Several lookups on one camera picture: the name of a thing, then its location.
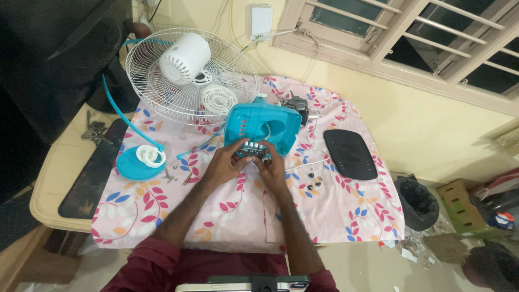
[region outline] floral tablecloth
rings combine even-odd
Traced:
[[[402,239],[404,218],[391,177],[355,105],[333,92],[279,76],[267,76],[259,91],[271,103],[288,97],[290,89],[306,98],[324,116],[301,127],[296,144],[285,156],[286,184],[314,243],[341,243]],[[178,178],[166,183],[159,175],[148,181],[129,181],[114,168],[92,221],[94,240],[103,248],[132,248],[145,239],[191,190],[214,154],[223,146],[219,126],[186,126],[173,137],[175,125],[139,104],[132,123],[165,145],[169,173]],[[379,173],[375,180],[360,181],[341,176],[327,154],[322,139],[327,129],[358,132],[372,153]],[[211,138],[209,143],[186,154]],[[128,128],[120,151],[148,144]],[[186,186],[182,182],[192,176]],[[316,178],[322,177],[320,187]],[[206,201],[185,239],[185,248],[218,251],[282,253],[285,251],[281,214],[272,194],[264,187],[256,166],[250,163],[235,180],[220,186]]]

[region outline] hand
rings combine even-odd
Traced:
[[[214,153],[214,157],[201,181],[216,188],[231,179],[237,178],[245,165],[252,160],[252,157],[240,158],[236,154],[236,150],[248,140],[241,138],[233,144],[218,149]]]
[[[285,181],[285,160],[279,155],[276,147],[268,141],[260,141],[258,144],[265,146],[265,152],[270,153],[272,163],[265,164],[261,159],[253,157],[252,161],[258,167],[259,175],[268,189],[278,197],[289,193]]]

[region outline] maroon shirt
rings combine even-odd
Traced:
[[[251,273],[288,275],[284,255],[221,253],[180,249],[148,237],[128,256],[128,263],[101,291],[175,291],[180,284],[205,283],[208,276]],[[338,292],[328,270],[310,275],[308,292]]]

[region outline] wall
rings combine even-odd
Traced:
[[[159,30],[186,26],[215,32],[224,2],[163,0],[154,21]],[[285,1],[234,0],[233,4],[237,40],[229,25],[231,2],[222,14],[218,35],[243,47],[250,42],[250,4],[274,7],[275,30]],[[519,119],[274,48],[270,42],[261,42],[246,55],[261,75],[297,79],[352,100],[392,171],[414,172],[438,182],[461,177],[485,181],[519,166],[490,143],[491,138],[519,126]]]

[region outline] sleeve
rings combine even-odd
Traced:
[[[305,292],[339,292],[329,270],[322,270],[310,275],[311,283]]]
[[[128,263],[101,290],[165,291],[180,256],[180,249],[165,241],[148,237],[128,256]]]

